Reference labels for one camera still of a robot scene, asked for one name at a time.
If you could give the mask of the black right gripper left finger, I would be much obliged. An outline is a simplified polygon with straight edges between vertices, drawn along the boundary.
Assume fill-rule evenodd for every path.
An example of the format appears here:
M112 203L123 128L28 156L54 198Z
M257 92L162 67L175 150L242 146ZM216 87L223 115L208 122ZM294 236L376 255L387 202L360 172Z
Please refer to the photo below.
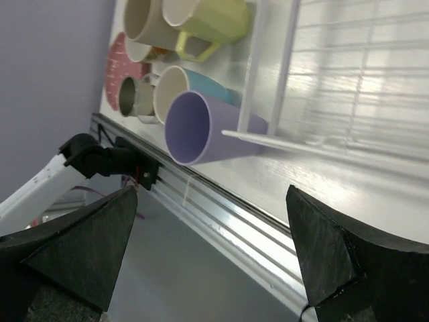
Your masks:
M2 321L99 321L108 311L137 213L120 189L1 237Z

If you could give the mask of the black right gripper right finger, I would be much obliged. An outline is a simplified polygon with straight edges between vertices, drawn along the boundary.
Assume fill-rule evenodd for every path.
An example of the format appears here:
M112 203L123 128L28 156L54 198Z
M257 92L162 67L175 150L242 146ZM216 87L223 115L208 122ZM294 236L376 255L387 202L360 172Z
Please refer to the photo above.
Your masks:
M319 321L427 321L428 245L367 225L290 186L286 207Z

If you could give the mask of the purple plastic cup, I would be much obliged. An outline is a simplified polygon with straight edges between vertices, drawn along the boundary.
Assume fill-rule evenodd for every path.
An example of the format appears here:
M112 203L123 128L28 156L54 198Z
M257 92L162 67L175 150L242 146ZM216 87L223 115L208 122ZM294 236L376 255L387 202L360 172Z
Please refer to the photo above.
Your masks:
M222 134L237 128L240 108L196 91L170 105L164 133L170 157L191 166L258 155L262 146Z

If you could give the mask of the blue ceramic mug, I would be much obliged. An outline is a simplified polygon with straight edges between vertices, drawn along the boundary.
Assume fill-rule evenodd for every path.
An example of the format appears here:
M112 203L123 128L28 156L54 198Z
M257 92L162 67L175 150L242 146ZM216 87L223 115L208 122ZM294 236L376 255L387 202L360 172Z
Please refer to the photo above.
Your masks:
M165 124L173 100L185 91L197 91L237 106L235 94L214 79L180 66L169 66L158 77L154 89L154 112Z

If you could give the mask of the floral ceramic bowl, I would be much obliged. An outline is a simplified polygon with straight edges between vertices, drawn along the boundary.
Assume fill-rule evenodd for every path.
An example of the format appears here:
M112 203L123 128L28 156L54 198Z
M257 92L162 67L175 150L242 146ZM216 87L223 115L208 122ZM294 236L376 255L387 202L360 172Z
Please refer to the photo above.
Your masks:
M169 50L158 48L125 38L125 51L132 62L152 63L163 60Z

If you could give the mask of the beige plastic cup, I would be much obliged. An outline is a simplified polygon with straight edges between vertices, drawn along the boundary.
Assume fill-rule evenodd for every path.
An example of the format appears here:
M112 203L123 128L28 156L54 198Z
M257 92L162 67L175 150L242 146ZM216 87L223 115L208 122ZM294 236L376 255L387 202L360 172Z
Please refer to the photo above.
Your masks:
M125 35L140 44L175 50L178 30L162 15L161 0L128 0L123 13Z

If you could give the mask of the yellow-green faceted mug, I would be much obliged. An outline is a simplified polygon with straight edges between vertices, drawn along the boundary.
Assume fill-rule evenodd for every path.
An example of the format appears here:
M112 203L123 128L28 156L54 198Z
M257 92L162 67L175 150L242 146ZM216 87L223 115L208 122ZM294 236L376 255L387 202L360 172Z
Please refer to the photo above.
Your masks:
M203 62L222 45L233 44L247 35L249 8L244 1L163 1L165 21L179 31L175 51L183 60ZM210 42L198 56L186 51L191 37Z

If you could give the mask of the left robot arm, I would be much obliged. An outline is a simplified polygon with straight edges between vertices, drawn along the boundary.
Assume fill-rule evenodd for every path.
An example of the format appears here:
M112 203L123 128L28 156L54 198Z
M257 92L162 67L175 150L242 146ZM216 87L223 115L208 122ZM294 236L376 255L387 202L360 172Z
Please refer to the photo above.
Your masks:
M62 195L96 174L131 177L150 190L159 162L118 137L113 147L103 147L86 133L73 136L33 178L1 203L1 235L25 229Z

